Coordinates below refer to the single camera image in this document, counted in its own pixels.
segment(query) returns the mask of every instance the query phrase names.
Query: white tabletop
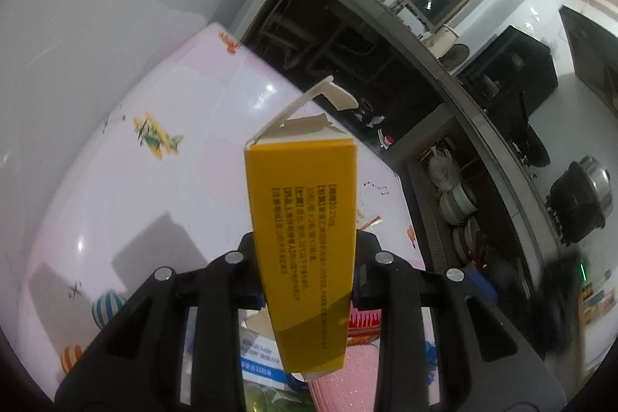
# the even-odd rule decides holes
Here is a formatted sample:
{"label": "white tabletop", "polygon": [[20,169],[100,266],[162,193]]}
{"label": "white tabletop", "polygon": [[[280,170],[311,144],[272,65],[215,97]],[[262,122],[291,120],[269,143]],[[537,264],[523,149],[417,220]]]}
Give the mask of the white tabletop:
{"label": "white tabletop", "polygon": [[[49,396],[64,377],[64,348],[99,331],[93,300],[110,289],[128,298],[159,266],[198,269],[236,249],[251,231],[243,147],[300,95],[210,25],[109,115],[48,209],[20,299],[18,355]],[[321,112],[312,102],[299,115]],[[146,113],[171,137],[183,135],[177,154],[162,146],[158,159],[148,148]],[[383,249],[424,269],[399,178],[362,144],[358,209],[359,227],[381,217],[367,230]]]}

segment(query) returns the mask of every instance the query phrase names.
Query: yellow box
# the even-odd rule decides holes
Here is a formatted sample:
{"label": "yellow box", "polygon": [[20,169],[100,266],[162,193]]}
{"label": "yellow box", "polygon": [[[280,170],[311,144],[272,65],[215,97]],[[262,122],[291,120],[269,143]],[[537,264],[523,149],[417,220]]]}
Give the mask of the yellow box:
{"label": "yellow box", "polygon": [[262,286],[287,372],[343,367],[356,244],[357,145],[325,114],[288,120],[324,94],[358,107],[326,78],[291,104],[245,150]]}

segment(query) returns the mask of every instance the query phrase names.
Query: pink glittery fabric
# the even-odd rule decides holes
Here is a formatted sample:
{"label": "pink glittery fabric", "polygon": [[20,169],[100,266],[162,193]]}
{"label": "pink glittery fabric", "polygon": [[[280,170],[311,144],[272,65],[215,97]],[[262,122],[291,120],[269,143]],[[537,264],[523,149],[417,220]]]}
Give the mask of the pink glittery fabric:
{"label": "pink glittery fabric", "polygon": [[373,412],[379,349],[348,346],[341,370],[309,382],[317,412]]}

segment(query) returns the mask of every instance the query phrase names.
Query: silver screw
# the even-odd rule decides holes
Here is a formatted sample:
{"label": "silver screw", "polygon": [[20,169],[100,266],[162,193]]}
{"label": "silver screw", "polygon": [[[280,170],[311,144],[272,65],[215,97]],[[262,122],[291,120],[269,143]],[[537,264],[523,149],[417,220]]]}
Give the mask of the silver screw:
{"label": "silver screw", "polygon": [[376,262],[378,264],[390,264],[394,260],[392,253],[390,252],[378,252],[376,253]]}
{"label": "silver screw", "polygon": [[464,272],[461,269],[449,269],[446,272],[446,277],[450,279],[450,281],[460,282],[464,280]]}
{"label": "silver screw", "polygon": [[226,255],[226,262],[228,264],[238,264],[242,262],[245,256],[240,252],[230,252]]}
{"label": "silver screw", "polygon": [[169,267],[160,267],[154,272],[154,279],[158,281],[168,281],[174,272]]}

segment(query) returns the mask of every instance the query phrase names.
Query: silver pot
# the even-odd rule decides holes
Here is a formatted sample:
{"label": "silver pot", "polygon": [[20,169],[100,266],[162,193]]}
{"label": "silver pot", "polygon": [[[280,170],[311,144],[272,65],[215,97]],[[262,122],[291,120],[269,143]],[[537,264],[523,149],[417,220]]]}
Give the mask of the silver pot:
{"label": "silver pot", "polygon": [[585,156],[579,162],[584,173],[588,176],[588,181],[596,194],[599,209],[607,218],[614,208],[614,196],[610,184],[610,173],[592,156]]}

